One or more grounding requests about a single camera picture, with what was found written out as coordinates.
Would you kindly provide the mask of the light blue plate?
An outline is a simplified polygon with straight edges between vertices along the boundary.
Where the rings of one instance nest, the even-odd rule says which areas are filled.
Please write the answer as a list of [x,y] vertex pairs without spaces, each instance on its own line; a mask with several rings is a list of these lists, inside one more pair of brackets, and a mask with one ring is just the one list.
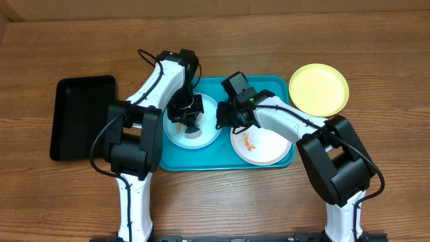
[[218,103],[209,95],[202,93],[202,102],[204,113],[197,127],[200,128],[202,134],[193,139],[185,137],[186,126],[181,125],[181,131],[177,132],[176,124],[172,123],[167,117],[167,110],[163,113],[163,128],[165,134],[175,145],[185,149],[199,149],[214,142],[221,130],[216,129],[216,109]]

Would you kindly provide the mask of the yellow-green plate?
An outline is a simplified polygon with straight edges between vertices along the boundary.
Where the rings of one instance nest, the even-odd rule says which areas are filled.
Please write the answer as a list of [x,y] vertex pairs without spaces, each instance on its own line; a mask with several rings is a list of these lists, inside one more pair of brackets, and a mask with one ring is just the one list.
[[288,90],[299,110],[317,117],[339,113],[349,99],[344,76],[333,67],[319,63],[304,65],[295,71]]

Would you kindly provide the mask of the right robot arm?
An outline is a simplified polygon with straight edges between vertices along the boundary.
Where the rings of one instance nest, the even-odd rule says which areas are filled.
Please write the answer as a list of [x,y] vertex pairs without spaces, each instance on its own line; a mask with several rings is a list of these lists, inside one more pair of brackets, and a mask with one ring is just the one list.
[[271,91],[256,91],[240,71],[221,85],[228,99],[218,103],[216,128],[240,134],[255,126],[294,143],[312,187],[327,204],[324,239],[366,241],[361,204],[369,199],[366,190],[378,169],[348,119],[305,114]]

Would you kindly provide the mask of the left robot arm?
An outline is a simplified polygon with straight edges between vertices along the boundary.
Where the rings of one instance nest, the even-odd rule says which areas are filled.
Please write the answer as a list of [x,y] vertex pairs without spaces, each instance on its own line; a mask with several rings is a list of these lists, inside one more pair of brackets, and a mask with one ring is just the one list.
[[193,134],[201,132],[197,124],[204,107],[193,82],[201,66],[195,52],[164,50],[154,60],[154,71],[138,92],[109,106],[101,131],[103,156],[120,192],[116,241],[148,241],[152,236],[150,188],[163,152],[163,115]]

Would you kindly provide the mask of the white plate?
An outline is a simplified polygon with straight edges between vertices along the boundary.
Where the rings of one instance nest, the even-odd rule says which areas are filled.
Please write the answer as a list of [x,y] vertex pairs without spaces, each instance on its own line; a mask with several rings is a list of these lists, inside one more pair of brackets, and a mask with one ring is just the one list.
[[283,166],[295,155],[293,144],[286,138],[256,126],[231,128],[230,141],[236,154],[250,166]]

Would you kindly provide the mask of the green and white sponge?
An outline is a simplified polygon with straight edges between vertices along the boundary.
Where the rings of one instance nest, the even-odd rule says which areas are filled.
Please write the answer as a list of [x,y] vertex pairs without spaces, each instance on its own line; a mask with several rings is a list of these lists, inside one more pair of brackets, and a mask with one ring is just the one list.
[[188,126],[185,130],[184,136],[188,139],[195,139],[202,135],[202,130],[197,126]]

